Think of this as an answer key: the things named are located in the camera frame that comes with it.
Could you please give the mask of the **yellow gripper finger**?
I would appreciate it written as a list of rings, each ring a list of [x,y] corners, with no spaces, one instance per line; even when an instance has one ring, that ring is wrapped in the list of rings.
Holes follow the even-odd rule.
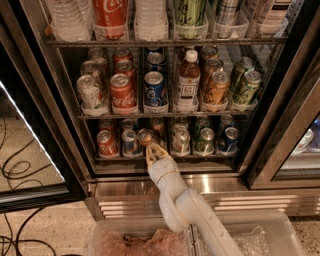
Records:
[[[166,149],[164,149],[162,146],[156,143],[153,143],[151,145],[151,153],[152,153],[152,157],[156,160],[165,158],[169,155]]]
[[[153,153],[152,153],[152,148],[151,148],[151,145],[148,145],[146,147],[146,163],[147,163],[147,166],[151,166],[152,163],[153,163]]]

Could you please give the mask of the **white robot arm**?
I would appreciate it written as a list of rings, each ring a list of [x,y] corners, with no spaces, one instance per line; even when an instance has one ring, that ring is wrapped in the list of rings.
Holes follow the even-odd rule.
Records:
[[[200,192],[186,184],[176,161],[163,147],[156,143],[148,145],[146,163],[160,192],[161,213],[173,232],[196,226],[213,256],[243,256],[213,209]]]

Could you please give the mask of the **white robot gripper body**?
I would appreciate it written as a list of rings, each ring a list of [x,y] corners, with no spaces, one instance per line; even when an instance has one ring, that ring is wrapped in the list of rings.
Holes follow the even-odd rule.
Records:
[[[148,173],[161,196],[177,199],[187,189],[178,165],[171,157],[164,157],[149,164]]]

